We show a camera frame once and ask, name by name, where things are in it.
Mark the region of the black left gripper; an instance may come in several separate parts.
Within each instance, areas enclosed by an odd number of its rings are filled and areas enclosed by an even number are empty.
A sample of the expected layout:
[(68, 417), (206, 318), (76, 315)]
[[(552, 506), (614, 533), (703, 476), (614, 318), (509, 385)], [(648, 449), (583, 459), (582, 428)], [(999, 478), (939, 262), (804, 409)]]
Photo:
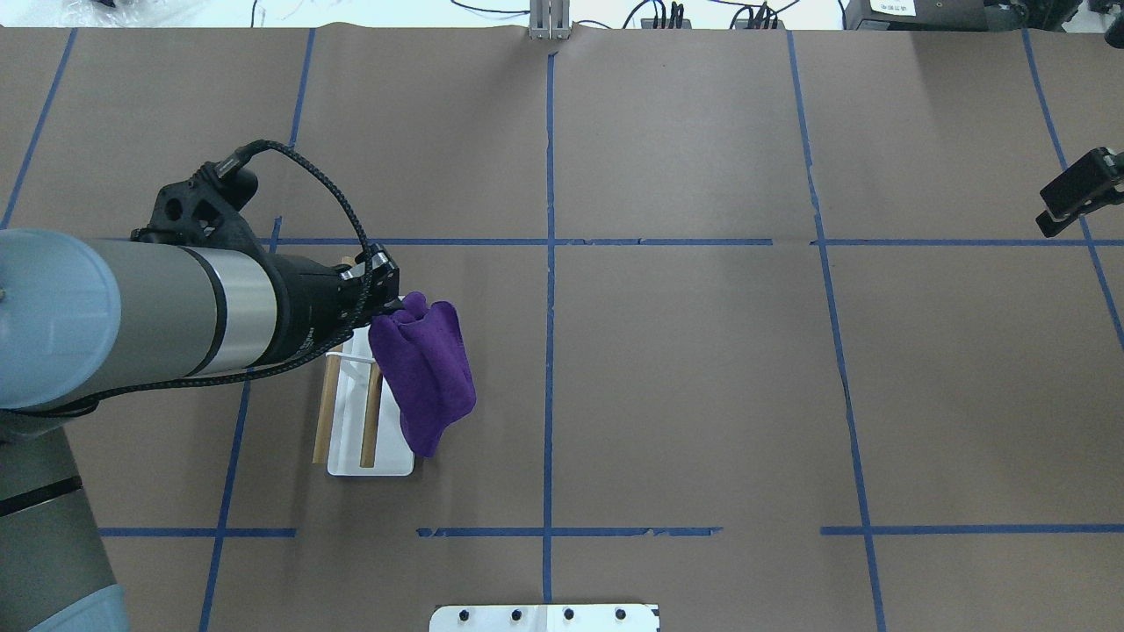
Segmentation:
[(381, 244), (372, 244), (346, 268), (298, 255), (266, 255), (264, 262), (277, 295), (277, 327), (263, 352), (265, 365), (321, 347), (337, 335), (361, 296), (366, 319), (404, 309), (400, 269)]

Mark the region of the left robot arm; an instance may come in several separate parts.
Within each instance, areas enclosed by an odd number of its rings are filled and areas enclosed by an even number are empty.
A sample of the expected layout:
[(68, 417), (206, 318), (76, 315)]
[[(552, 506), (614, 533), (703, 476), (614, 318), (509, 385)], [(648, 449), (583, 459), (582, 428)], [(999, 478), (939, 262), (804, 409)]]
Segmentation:
[(397, 269), (237, 247), (3, 232), (3, 629), (126, 631), (124, 592), (67, 443), (120, 392), (261, 377), (393, 307)]

